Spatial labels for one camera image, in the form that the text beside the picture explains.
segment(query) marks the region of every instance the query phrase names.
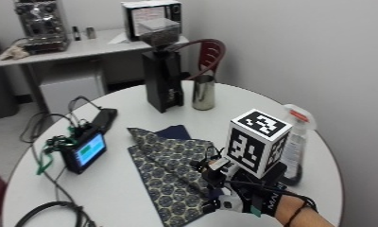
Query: white cube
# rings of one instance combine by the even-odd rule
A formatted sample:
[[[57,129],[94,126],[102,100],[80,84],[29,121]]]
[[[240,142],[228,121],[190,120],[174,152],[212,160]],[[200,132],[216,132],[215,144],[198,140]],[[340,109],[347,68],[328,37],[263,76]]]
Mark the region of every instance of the white cube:
[[[228,123],[223,157],[260,179],[279,162],[291,127],[252,109]]]

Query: stainless steel mug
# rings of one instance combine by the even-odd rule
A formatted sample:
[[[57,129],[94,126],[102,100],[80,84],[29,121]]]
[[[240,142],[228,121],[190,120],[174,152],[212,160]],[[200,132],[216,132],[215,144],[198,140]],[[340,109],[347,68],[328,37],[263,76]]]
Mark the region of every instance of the stainless steel mug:
[[[199,111],[214,107],[214,77],[199,75],[194,77],[191,107]]]

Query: desk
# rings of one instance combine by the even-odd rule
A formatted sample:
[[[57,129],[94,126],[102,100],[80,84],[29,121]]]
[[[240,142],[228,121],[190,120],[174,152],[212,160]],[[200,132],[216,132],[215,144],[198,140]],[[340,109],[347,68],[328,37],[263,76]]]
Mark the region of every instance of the desk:
[[[38,91],[38,76],[36,75],[34,69],[32,67],[33,63],[40,63],[44,61],[60,61],[69,60],[89,56],[99,56],[105,54],[133,51],[133,50],[145,50],[150,49],[150,47],[142,42],[129,42],[123,41],[119,44],[109,44],[110,40],[123,32],[123,29],[111,29],[103,31],[95,31],[97,38],[87,40],[82,36],[81,41],[70,41],[68,48],[62,52],[48,53],[32,55],[20,60],[0,60],[0,66],[9,65],[20,65],[21,70],[25,75],[25,79],[29,84],[30,92],[33,99],[40,108],[42,108],[42,97]],[[179,36],[178,44],[187,43],[187,39],[183,36]]]
[[[127,153],[134,145],[127,127],[147,131],[158,131],[171,125],[182,124],[191,138],[208,140],[216,148],[224,146],[228,121],[250,109],[258,109],[279,119],[286,112],[282,106],[255,93],[232,86],[216,84],[215,108],[196,111],[191,108],[192,82],[183,81],[185,105],[159,113],[146,101],[145,86],[121,90],[94,100],[102,107],[118,110],[111,129],[105,135],[106,153],[87,168],[82,175],[65,171],[58,183],[70,193],[76,203],[93,218],[98,226],[162,226],[141,182],[135,166]],[[76,110],[77,117],[86,120],[95,115],[95,109],[87,104]],[[66,121],[60,120],[36,140],[36,148],[41,148],[45,139],[66,134]],[[48,173],[56,177],[64,164],[60,156],[54,156],[54,164]],[[311,131],[304,154],[303,178],[295,187],[295,193],[311,197],[319,213],[333,225],[341,218],[341,179],[339,169],[319,135]],[[18,219],[44,202],[54,200],[54,189],[42,176],[36,176],[33,155],[26,150],[12,173],[2,207],[4,227],[12,227]],[[28,226],[73,226],[72,212],[54,209],[42,212],[30,220]],[[187,226],[279,226],[278,221],[267,216],[227,211],[216,211],[206,215]]]

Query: table leg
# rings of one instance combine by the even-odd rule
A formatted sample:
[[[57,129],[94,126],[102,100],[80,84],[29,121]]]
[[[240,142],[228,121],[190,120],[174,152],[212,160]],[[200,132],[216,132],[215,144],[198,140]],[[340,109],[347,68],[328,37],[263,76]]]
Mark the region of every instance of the table leg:
[[[33,101],[34,101],[34,103],[38,107],[38,110],[41,112],[45,112],[45,111],[48,111],[48,107],[45,105],[45,101],[42,99],[42,95],[41,95],[41,92],[38,90],[38,79],[37,79],[37,76],[36,76],[34,68],[30,64],[21,64],[20,67],[21,67],[21,71],[24,73],[24,77],[25,77],[28,86],[29,86]]]

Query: person's arm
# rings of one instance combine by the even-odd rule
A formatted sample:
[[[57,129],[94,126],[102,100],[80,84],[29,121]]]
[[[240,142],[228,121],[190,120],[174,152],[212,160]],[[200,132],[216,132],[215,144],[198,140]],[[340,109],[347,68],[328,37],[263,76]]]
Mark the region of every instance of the person's arm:
[[[299,198],[282,196],[274,215],[282,225],[288,223],[301,204]],[[292,219],[289,227],[333,227],[333,225],[311,208],[304,207]]]

